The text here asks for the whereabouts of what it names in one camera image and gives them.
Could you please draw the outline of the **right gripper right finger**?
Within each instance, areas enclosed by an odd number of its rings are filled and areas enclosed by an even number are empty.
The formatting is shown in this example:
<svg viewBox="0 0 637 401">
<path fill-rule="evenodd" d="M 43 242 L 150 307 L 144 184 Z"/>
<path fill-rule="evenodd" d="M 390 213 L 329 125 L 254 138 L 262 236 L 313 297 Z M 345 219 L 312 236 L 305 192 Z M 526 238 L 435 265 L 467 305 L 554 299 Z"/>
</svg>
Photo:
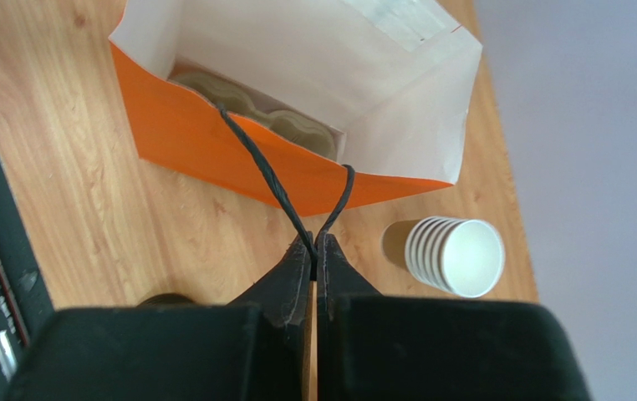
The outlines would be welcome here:
<svg viewBox="0 0 637 401">
<path fill-rule="evenodd" d="M 533 303 L 389 297 L 316 241 L 321 400 L 588 400 L 568 336 Z"/>
</svg>

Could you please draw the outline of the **pulp cup carrier tray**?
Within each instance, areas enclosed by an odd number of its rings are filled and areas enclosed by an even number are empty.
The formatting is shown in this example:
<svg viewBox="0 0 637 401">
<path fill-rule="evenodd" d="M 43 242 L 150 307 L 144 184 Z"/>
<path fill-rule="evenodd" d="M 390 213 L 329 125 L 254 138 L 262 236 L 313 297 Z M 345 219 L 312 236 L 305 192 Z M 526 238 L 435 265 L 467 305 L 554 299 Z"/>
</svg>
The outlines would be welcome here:
<svg viewBox="0 0 637 401">
<path fill-rule="evenodd" d="M 329 128 L 291 109 L 272 109 L 272 102 L 262 94 L 200 70 L 177 74 L 171 82 L 192 89 L 210 103 L 223 105 L 229 112 L 247 117 L 306 150 L 337 160 L 338 149 Z"/>
</svg>

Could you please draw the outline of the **orange paper bag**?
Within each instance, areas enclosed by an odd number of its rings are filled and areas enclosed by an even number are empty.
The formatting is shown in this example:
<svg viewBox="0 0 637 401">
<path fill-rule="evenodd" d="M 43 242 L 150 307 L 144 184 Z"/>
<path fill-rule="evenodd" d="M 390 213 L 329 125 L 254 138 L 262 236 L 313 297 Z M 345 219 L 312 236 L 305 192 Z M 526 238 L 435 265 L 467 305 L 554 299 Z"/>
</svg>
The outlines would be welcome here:
<svg viewBox="0 0 637 401">
<path fill-rule="evenodd" d="M 109 37 L 139 156 L 270 206 L 217 107 L 172 83 L 205 70 L 336 132 L 330 160 L 243 113 L 301 216 L 454 185 L 482 44 L 435 1 L 129 1 Z"/>
</svg>

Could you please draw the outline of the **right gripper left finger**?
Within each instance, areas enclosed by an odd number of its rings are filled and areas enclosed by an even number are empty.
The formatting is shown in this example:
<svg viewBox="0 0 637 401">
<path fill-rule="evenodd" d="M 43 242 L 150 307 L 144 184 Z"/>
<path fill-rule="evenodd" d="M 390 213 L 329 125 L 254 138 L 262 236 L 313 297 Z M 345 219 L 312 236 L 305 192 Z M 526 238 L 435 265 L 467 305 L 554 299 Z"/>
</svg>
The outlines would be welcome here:
<svg viewBox="0 0 637 401">
<path fill-rule="evenodd" d="M 176 294 L 137 307 L 57 311 L 7 400 L 301 400 L 310 254 L 279 263 L 225 305 Z"/>
</svg>

